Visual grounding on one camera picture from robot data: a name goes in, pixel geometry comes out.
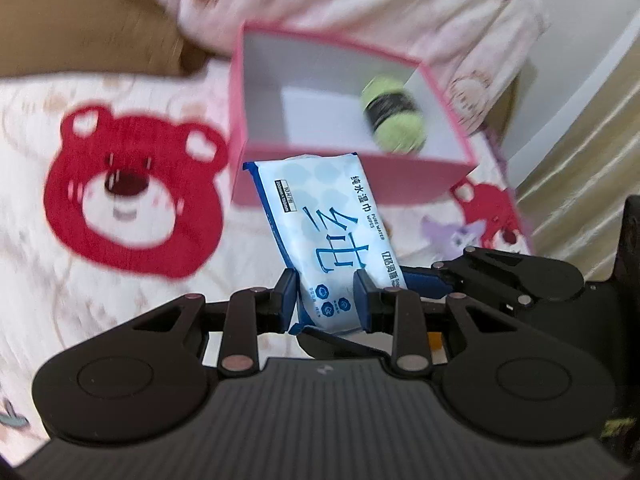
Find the blue white wet wipes pack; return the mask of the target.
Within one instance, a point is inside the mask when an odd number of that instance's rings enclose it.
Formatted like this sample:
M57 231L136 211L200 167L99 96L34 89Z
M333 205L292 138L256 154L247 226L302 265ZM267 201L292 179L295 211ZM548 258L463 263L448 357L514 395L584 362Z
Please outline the blue white wet wipes pack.
M406 281L357 154L246 162L285 265L299 276L296 322L329 334L360 332L354 275L378 288Z

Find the beige curtain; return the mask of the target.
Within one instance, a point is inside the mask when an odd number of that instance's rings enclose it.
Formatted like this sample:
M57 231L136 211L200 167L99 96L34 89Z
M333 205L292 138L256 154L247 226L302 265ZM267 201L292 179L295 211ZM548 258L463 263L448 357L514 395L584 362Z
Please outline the beige curtain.
M626 197L639 192L639 45L518 187L533 252L611 274Z

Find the green yarn ball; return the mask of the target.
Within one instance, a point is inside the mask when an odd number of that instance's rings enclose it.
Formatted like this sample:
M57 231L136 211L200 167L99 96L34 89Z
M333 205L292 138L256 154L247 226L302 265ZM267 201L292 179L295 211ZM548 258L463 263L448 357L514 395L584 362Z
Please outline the green yarn ball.
M408 155L423 148L425 119L401 80L376 76L360 96L375 144L386 153Z

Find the white red bear blanket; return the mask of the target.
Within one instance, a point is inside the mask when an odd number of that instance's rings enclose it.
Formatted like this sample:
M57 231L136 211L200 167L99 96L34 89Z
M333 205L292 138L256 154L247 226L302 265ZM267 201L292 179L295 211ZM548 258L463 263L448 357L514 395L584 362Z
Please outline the white red bear blanket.
M60 242L43 205L44 185L61 151L60 125L77 113L82 136L91 136L96 108L113 116L146 115L162 124L193 122L190 140L163 140L154 164L207 162L214 146L209 129L228 127L229 66L210 62L184 79L132 75L59 74L6 79L1 84L1 454L18 465L47 435L32 403L32 378L51 356L151 310L185 292L224 299L247 285L265 285L282 270L264 213L230 203L230 171L222 170L179 193L175 182L153 171L136 198L111 198L104 190L105 163L122 152L109 136L102 148L83 148L90 184L67 185L80 203L78 234L94 234L127 252L172 240L186 211L219 200L224 223L198 222L199 233L218 235L179 275L169 255L150 272L112 268Z

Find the pink cardboard storage box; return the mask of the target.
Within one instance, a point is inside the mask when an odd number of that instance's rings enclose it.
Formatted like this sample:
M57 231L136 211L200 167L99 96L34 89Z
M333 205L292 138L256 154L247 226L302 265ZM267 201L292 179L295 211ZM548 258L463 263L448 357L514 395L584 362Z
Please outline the pink cardboard storage box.
M360 105L375 76L402 81L425 118L415 155L381 151ZM468 136L432 72L415 58L335 35L246 22L229 76L231 199L256 206L244 162L357 153L380 205L425 204L477 165Z

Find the pink cartoon pillow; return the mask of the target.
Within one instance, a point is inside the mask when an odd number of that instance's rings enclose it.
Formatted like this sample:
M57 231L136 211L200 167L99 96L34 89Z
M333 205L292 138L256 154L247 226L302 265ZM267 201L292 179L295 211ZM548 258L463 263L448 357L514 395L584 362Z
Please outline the pink cartoon pillow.
M156 0L191 40L232 49L260 21L346 37L417 58L466 131L475 130L548 26L541 0Z

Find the brown cushion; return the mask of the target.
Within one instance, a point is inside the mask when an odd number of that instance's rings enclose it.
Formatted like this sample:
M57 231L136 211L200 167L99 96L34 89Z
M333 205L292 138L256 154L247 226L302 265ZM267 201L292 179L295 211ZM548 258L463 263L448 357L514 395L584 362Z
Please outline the brown cushion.
M154 0L1 0L1 73L181 77L207 54Z

